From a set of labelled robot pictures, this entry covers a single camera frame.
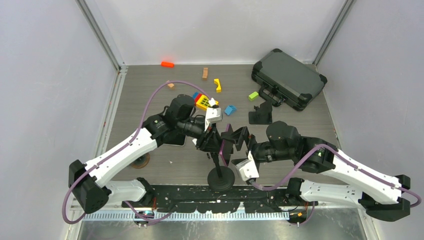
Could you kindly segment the purple phone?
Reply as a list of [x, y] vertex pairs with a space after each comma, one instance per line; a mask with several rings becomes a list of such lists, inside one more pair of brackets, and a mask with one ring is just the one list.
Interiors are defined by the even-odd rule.
[[[228, 123], [222, 135], [225, 137], [228, 135], [228, 132], [232, 132], [232, 131], [233, 131], [232, 126], [230, 123]], [[230, 141], [223, 139], [220, 146], [220, 150], [219, 150], [219, 156], [224, 161], [225, 159], [228, 159], [232, 153], [233, 153], [233, 144]]]

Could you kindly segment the black round-base pole stand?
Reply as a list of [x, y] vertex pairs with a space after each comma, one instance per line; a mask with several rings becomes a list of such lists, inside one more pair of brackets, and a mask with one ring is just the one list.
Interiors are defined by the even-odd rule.
[[[233, 141], [232, 141], [233, 132], [234, 130], [232, 127], [232, 132], [229, 131], [227, 136], [223, 136], [222, 133], [219, 133], [221, 136], [221, 142], [223, 139], [225, 139], [233, 144]], [[207, 175], [208, 186], [211, 188], [211, 190], [215, 192], [223, 192], [223, 191], [229, 190], [234, 185], [236, 180], [233, 170], [229, 167], [231, 155], [229, 158], [225, 160], [222, 160], [222, 158], [219, 155], [219, 152], [217, 153], [208, 152], [208, 155], [209, 157], [211, 157], [214, 164], [214, 168]]]

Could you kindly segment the white-edged phone black screen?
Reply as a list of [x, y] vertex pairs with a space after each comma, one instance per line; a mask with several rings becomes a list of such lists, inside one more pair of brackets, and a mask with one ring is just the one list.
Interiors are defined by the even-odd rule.
[[186, 142], [186, 136], [184, 134], [177, 134], [173, 139], [169, 139], [164, 142], [166, 145], [170, 146], [184, 146]]

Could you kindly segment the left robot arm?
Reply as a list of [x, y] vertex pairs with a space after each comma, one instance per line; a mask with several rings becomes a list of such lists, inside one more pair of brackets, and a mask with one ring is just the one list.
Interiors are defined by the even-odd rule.
[[92, 214], [108, 202], [138, 202], [148, 192], [143, 178], [130, 181], [113, 181], [113, 177], [140, 157], [169, 144], [178, 136], [196, 140], [197, 150], [218, 153], [221, 136], [216, 123], [222, 120], [221, 108], [214, 99], [208, 101], [202, 120], [193, 117], [195, 100], [185, 94], [175, 97], [170, 105], [158, 114], [149, 116], [125, 140], [102, 155], [69, 165], [69, 191], [85, 214]]

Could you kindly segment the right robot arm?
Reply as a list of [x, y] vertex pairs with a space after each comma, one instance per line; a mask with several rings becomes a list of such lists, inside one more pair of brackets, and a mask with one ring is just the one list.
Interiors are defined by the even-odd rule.
[[272, 191], [273, 186], [262, 186], [256, 181], [260, 164], [291, 160], [295, 170], [342, 181], [342, 184], [317, 183], [294, 177], [293, 172], [289, 172], [282, 183], [287, 185], [286, 194], [294, 201], [350, 206], [385, 222], [394, 222], [410, 214], [412, 205], [402, 197], [410, 189], [408, 176], [378, 172], [321, 138], [300, 135], [296, 127], [283, 121], [271, 123], [266, 136], [267, 141], [257, 142], [254, 135], [242, 127], [226, 137], [237, 149], [243, 144], [247, 146], [246, 159], [233, 160], [239, 176], [247, 184], [262, 191]]

